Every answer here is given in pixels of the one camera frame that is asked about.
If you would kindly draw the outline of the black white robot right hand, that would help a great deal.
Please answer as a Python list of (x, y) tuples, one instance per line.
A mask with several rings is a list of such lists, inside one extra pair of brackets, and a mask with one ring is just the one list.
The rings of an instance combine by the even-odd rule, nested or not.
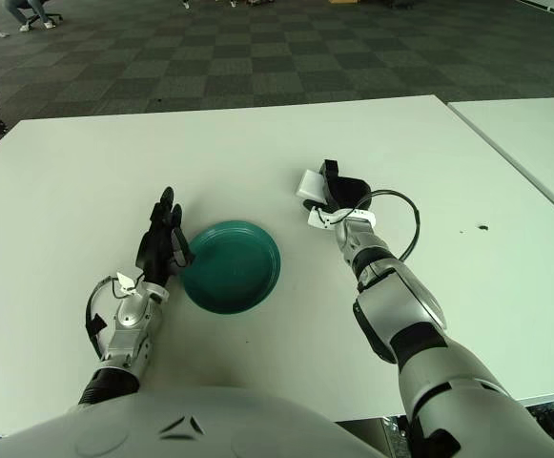
[(366, 221), (374, 227), (376, 217), (368, 210), (371, 198), (362, 202), (370, 193), (364, 180), (341, 176), (333, 159), (325, 159), (318, 172), (306, 170), (296, 191), (308, 211), (307, 223), (329, 231), (346, 219)]

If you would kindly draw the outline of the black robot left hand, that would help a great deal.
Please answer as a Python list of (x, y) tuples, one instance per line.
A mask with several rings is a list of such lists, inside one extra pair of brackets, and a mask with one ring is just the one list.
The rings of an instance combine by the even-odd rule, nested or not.
[(168, 186), (154, 205), (149, 230), (143, 235), (135, 265), (144, 281), (165, 287), (170, 277), (190, 267), (195, 254), (181, 228), (182, 208), (174, 202), (174, 189)]

